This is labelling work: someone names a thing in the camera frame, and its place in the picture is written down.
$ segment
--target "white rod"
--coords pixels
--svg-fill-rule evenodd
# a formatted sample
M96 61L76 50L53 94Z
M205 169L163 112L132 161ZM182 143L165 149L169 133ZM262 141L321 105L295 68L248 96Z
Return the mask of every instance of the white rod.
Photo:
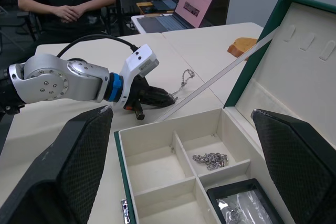
M224 68L221 72L213 76L210 80L208 80L206 83L204 83L202 86L200 86L198 89L196 89L194 92L192 92L190 95L188 95L184 100L182 100L179 104L172 107L170 110L168 110L166 113L164 113L161 117L159 117L155 122L161 122L166 120L169 116L171 116L173 113L175 113L177 110L182 108L184 105L189 103L191 100L193 100L196 96L198 96L200 93L202 93L204 90L206 90L208 87L210 87L212 84L214 84L216 81L218 81L221 77L223 77L225 74L227 74L229 71L231 71L233 68L235 68L239 63L250 57L252 54L254 54L256 51L258 51L261 47L266 45L268 42L270 42L274 34L276 33L278 28L275 28L271 33L269 33L265 38L263 38L261 41L256 43L253 47L251 47L248 51L243 53L241 56L239 56L235 61L233 61L230 65L228 65L226 68Z

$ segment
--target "box compartment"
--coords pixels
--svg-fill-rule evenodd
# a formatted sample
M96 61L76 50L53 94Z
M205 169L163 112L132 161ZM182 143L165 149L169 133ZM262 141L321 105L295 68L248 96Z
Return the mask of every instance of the box compartment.
M120 131L116 141L136 223L220 223L206 191L250 178L262 184L280 215L287 215L250 134L229 109ZM227 154L229 164L210 171L192 160L193 154L209 152Z

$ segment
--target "clear plastic bag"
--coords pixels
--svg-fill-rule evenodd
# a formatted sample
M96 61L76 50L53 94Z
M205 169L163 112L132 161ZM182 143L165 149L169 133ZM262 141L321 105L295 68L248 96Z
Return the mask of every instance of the clear plastic bag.
M272 224L254 190L218 199L227 224Z

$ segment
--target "jewelry box lid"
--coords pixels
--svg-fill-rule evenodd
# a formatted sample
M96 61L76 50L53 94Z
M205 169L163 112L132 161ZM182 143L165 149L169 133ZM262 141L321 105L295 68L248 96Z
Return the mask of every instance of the jewelry box lid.
M334 223L336 6L279 0L259 39L276 28L247 61L225 107L257 125L270 176L293 219ZM255 125L254 109L268 119Z
M336 6L279 0L259 40L277 27L246 62L224 107L235 106L252 126L253 109L299 118L336 148Z

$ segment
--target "black tray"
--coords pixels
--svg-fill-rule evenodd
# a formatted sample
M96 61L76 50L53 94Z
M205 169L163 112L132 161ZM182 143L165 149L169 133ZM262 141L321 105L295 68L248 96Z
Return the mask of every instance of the black tray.
M222 211L220 210L218 206L217 199L225 198L233 194L243 193L245 191L251 191L251 190L255 191L258 199L260 200L261 204L267 211L267 214L269 215L272 223L273 224L284 224L284 221L281 219L280 215L278 214L278 212L272 205L271 201L268 199L266 193L260 186L259 182L255 178L229 184L229 185L225 185L225 186L211 188L207 191L210 201L212 205L214 206L215 211L221 223L227 224L222 214Z

